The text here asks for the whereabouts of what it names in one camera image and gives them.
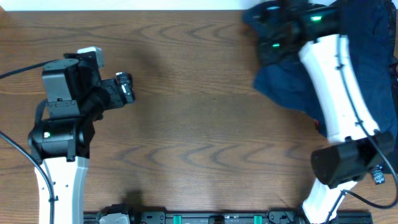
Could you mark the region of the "navy blue shorts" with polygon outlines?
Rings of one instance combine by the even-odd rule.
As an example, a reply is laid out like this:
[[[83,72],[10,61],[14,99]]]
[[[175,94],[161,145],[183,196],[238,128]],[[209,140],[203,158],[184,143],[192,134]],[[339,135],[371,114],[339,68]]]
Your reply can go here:
[[[396,7],[391,1],[350,1],[342,16],[351,63],[368,110],[381,132],[397,136],[396,93],[392,82],[397,66]],[[303,111],[317,120],[318,132],[327,135],[315,89],[297,55],[272,65],[263,63],[254,87],[278,105]]]

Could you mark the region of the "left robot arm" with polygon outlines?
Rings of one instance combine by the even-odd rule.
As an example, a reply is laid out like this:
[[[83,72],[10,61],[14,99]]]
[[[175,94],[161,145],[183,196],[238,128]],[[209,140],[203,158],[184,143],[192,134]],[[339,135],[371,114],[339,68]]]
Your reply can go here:
[[[87,47],[44,65],[46,100],[28,135],[39,186],[40,223],[83,223],[83,200],[93,123],[106,110],[135,100],[132,76],[103,80],[103,51]]]

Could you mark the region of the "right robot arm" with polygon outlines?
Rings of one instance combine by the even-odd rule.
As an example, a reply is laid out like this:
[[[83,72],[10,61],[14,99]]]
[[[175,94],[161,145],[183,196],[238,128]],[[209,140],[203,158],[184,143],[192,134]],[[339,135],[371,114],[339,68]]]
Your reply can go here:
[[[318,124],[329,146],[311,155],[315,181],[301,206],[301,221],[328,223],[336,219],[345,195],[386,159],[392,134],[381,131],[364,100],[338,6],[312,7],[304,1],[288,8],[285,1],[265,2],[246,19],[259,34],[260,62],[278,67],[297,58],[292,71],[303,71],[315,92],[322,112]]]

